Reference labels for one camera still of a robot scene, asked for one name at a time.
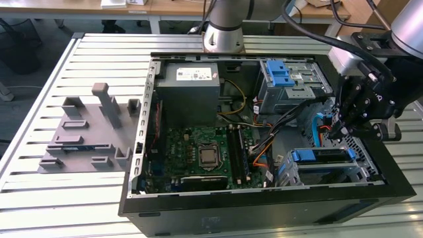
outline screw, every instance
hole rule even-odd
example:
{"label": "screw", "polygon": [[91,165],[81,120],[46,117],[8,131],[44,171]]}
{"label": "screw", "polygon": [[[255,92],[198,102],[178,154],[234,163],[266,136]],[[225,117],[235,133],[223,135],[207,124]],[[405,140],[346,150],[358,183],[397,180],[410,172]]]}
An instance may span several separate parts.
{"label": "screw", "polygon": [[378,77],[373,73],[369,74],[369,78],[371,81],[378,82]]}

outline ram slot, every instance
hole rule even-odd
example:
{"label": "ram slot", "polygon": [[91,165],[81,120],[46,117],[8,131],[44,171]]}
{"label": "ram slot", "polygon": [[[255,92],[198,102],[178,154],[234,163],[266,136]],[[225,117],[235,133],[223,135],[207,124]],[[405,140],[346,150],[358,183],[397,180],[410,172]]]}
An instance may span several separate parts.
{"label": "ram slot", "polygon": [[231,171],[233,171],[233,180],[235,184],[242,184],[247,181],[245,160],[246,151],[243,149],[243,141],[241,136],[241,130],[234,127],[229,127],[227,131],[227,143],[229,143],[229,152],[230,152],[230,162],[231,162]]}

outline blue plastic latch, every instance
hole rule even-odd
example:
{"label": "blue plastic latch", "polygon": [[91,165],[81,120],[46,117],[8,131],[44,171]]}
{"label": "blue plastic latch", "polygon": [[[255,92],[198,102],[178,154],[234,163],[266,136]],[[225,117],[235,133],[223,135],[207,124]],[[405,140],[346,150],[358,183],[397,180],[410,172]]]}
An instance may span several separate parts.
{"label": "blue plastic latch", "polygon": [[295,151],[293,152],[293,157],[294,157],[294,161],[299,161],[299,157]]}
{"label": "blue plastic latch", "polygon": [[315,161],[317,157],[313,150],[297,150],[301,161]]}
{"label": "blue plastic latch", "polygon": [[349,149],[349,155],[351,157],[351,160],[355,160],[357,159],[357,155],[355,155],[355,152],[354,152],[354,149]]}
{"label": "blue plastic latch", "polygon": [[283,164],[279,168],[279,171],[278,171],[278,175],[281,175],[285,171],[285,168],[286,168],[286,164]]}
{"label": "blue plastic latch", "polygon": [[295,82],[290,77],[290,69],[286,67],[282,60],[269,60],[267,70],[273,77],[275,87],[287,87],[295,85]]}

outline blue cable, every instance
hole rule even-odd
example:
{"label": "blue cable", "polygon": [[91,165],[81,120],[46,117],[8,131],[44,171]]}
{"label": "blue cable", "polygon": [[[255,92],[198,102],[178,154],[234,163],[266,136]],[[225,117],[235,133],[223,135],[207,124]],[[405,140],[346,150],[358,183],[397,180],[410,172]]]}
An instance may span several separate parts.
{"label": "blue cable", "polygon": [[321,141],[319,141],[319,132],[318,132],[318,119],[323,119],[323,114],[318,113],[317,116],[313,119],[311,123],[311,132],[313,132],[313,139],[315,141],[317,147],[321,147]]}

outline yellow wire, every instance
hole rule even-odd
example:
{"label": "yellow wire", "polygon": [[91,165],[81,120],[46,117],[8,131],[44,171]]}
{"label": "yellow wire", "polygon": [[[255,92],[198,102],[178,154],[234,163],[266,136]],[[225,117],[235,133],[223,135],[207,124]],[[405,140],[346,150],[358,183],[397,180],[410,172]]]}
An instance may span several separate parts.
{"label": "yellow wire", "polygon": [[246,104],[247,104],[246,94],[245,94],[243,90],[241,90],[241,88],[238,87],[238,85],[237,85],[231,80],[226,79],[226,81],[229,81],[229,82],[235,86],[235,88],[238,89],[238,91],[239,91],[241,94],[243,95],[243,100],[245,100],[245,102],[243,102],[243,104],[242,104],[242,107],[241,107],[238,110],[235,110],[235,111],[233,111],[233,112],[218,113],[219,115],[230,115],[230,114],[235,114],[235,113],[241,112],[241,111],[245,109]]}

